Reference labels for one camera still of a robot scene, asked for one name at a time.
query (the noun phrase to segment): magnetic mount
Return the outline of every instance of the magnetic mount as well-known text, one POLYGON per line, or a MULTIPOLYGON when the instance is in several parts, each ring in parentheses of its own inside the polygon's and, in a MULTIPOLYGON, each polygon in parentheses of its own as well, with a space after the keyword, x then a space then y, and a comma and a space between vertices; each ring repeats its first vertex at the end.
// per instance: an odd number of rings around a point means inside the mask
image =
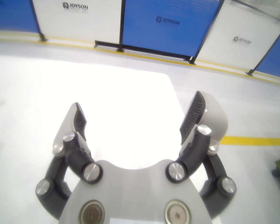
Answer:
POLYGON ((167 203, 164 218, 166 224, 190 224, 192 219, 189 208, 180 200, 167 203))
POLYGON ((78 220, 79 224, 103 224, 104 206, 97 200, 88 201, 80 209, 78 220))

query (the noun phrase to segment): white table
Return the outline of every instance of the white table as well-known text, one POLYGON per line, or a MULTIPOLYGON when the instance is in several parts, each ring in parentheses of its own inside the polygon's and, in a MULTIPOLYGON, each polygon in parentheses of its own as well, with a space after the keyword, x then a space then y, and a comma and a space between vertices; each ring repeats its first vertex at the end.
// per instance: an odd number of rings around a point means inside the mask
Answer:
MULTIPOLYGON (((136 169, 175 160, 180 150, 184 114, 162 73, 0 56, 0 97, 0 223, 57 223, 35 187, 74 102, 95 160, 136 169)), ((200 190, 204 169, 191 179, 200 190)), ((73 190, 79 179, 68 170, 65 180, 73 190)))

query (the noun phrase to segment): black panel foot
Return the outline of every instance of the black panel foot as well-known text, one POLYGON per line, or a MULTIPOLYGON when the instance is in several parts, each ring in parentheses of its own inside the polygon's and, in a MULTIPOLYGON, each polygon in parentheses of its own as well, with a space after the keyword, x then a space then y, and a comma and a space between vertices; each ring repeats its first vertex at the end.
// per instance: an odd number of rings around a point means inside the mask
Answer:
POLYGON ((39 36, 40 36, 40 40, 39 40, 40 42, 46 42, 47 41, 44 34, 40 33, 39 36))
POLYGON ((246 72, 246 74, 248 74, 249 76, 253 77, 253 75, 252 75, 253 72, 254 71, 251 69, 249 72, 246 72))
POLYGON ((276 167, 274 170, 272 170, 272 175, 275 177, 275 178, 280 178, 280 170, 278 167, 276 167))

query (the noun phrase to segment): white floor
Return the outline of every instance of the white floor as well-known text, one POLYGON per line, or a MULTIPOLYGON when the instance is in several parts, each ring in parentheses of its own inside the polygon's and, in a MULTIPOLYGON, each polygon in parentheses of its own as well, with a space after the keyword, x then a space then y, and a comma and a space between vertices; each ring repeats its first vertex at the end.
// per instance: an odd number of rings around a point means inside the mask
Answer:
MULTIPOLYGON (((278 85, 89 50, 0 43, 0 223, 56 223, 34 189, 71 103, 84 110, 96 160, 139 168, 177 157, 183 112, 197 90, 222 105, 227 135, 280 138, 278 85), (167 150, 160 153, 161 146, 167 150)), ((221 145, 219 156, 237 184, 221 222, 280 223, 280 182, 270 174, 280 146, 221 145)), ((191 178, 198 189, 201 172, 191 178)), ((66 178, 73 189, 77 179, 66 178)))

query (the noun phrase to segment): round metal button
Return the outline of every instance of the round metal button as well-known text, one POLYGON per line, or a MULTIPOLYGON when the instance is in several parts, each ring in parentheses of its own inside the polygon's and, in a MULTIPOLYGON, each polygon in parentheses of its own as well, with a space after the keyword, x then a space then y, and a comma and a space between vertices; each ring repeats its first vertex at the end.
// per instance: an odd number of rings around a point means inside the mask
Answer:
POLYGON ((36 191, 36 193, 37 193, 38 195, 41 196, 41 195, 44 195, 44 194, 46 194, 46 193, 48 192, 49 187, 50 187, 49 181, 47 181, 46 179, 42 179, 42 180, 37 184, 35 191, 36 191))
POLYGON ((182 180, 185 177, 185 170, 178 162, 172 162, 168 167, 169 175, 172 179, 177 181, 182 180))
POLYGON ((75 133, 73 131, 67 132, 64 136, 63 136, 63 141, 64 142, 69 142, 72 141, 75 137, 75 133))
POLYGON ((166 224, 189 224, 191 214, 188 207, 179 200, 172 200, 165 208, 166 224))
POLYGON ((89 201, 82 206, 78 219, 79 224, 102 224, 105 220, 104 207, 98 201, 89 201))
POLYGON ((100 168, 97 164, 90 163, 84 169, 83 176, 84 176, 85 180, 91 182, 98 178, 98 176, 100 175, 100 172, 101 172, 100 168))
POLYGON ((234 193, 236 191, 236 185, 230 178, 224 178, 222 180, 222 187, 228 193, 234 193))
POLYGON ((197 126, 197 130, 203 135, 210 135, 212 130, 206 125, 199 125, 197 126))

